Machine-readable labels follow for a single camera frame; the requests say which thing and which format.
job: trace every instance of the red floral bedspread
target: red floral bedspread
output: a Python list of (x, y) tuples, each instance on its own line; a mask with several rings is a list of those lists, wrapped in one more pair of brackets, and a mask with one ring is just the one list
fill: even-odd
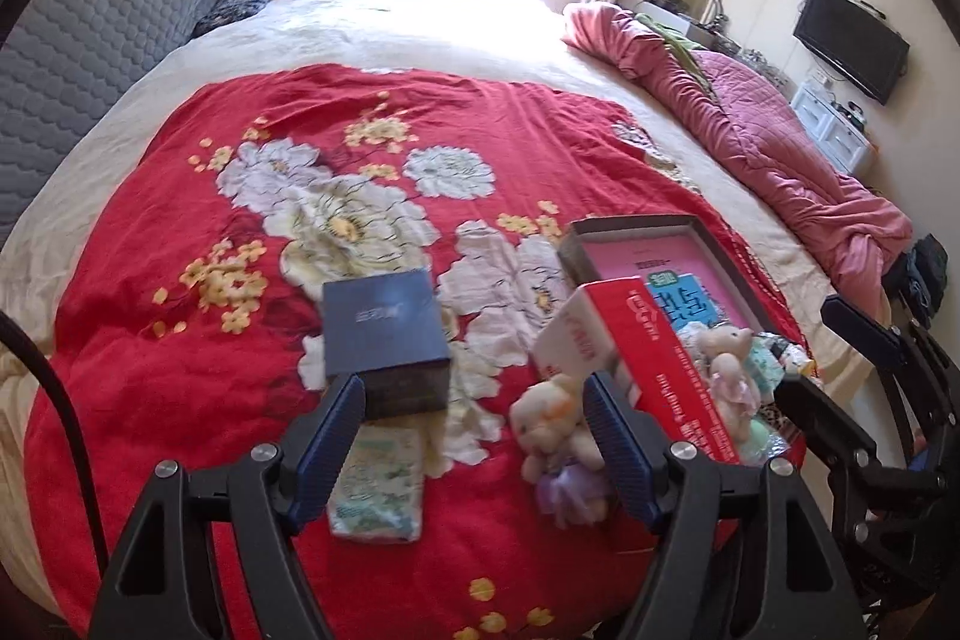
[[(626, 608), (646, 555), (539, 515), (504, 416), (568, 295), (552, 242), (586, 215), (699, 215), (800, 339), (743, 239), (682, 179), (625, 109), (541, 85), (323, 65), (198, 91), (107, 204), (56, 316), (110, 544), (157, 461), (233, 461), (316, 405), (323, 282), (430, 266), (454, 365), (448, 413), (408, 422), (433, 476), (424, 536), (366, 546), (309, 525), (296, 547), (331, 627), (534, 640)], [(26, 474), (46, 574), (83, 630), (98, 581), (42, 394)], [(253, 637), (232, 535), (216, 534), (234, 632)]]

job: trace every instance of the electrical outlet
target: electrical outlet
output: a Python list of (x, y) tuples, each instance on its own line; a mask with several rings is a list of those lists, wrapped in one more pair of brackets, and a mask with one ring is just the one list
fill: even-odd
[(828, 91), (833, 87), (833, 79), (819, 66), (814, 66), (810, 72), (809, 77), (813, 82), (816, 82), (821, 88), (825, 91)]

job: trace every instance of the red packaging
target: red packaging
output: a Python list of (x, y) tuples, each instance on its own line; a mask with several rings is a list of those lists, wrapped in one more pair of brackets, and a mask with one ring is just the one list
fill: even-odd
[[(639, 277), (578, 287), (536, 339), (533, 357), (544, 377), (586, 378), (607, 370), (637, 410), (656, 418), (667, 437), (688, 440), (714, 461), (738, 464), (707, 386)], [(717, 542), (733, 531), (717, 527)], [(615, 507), (608, 534), (618, 552), (649, 552), (656, 538)]]

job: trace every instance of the wall-mounted tv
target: wall-mounted tv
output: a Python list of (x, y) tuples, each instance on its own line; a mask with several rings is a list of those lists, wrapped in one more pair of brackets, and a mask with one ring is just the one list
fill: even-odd
[(881, 104), (904, 72), (910, 49), (883, 20), (850, 0), (806, 0), (793, 35)]

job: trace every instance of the green cloth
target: green cloth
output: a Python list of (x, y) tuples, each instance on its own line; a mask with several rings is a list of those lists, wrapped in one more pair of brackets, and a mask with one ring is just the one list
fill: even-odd
[(720, 103), (716, 93), (713, 92), (713, 86), (710, 84), (709, 78), (704, 74), (704, 70), (700, 68), (700, 64), (698, 64), (696, 59), (690, 54), (697, 49), (707, 49), (706, 47), (686, 38), (675, 28), (670, 28), (669, 25), (658, 23), (650, 17), (650, 15), (645, 15), (643, 12), (637, 12), (637, 14), (634, 15), (634, 20), (636, 20), (637, 23), (643, 23), (654, 33), (659, 34), (659, 36), (664, 39), (666, 49), (670, 50), (670, 53), (677, 59), (680, 67), (697, 81), (697, 84), (703, 88), (705, 94), (712, 98), (717, 104)]

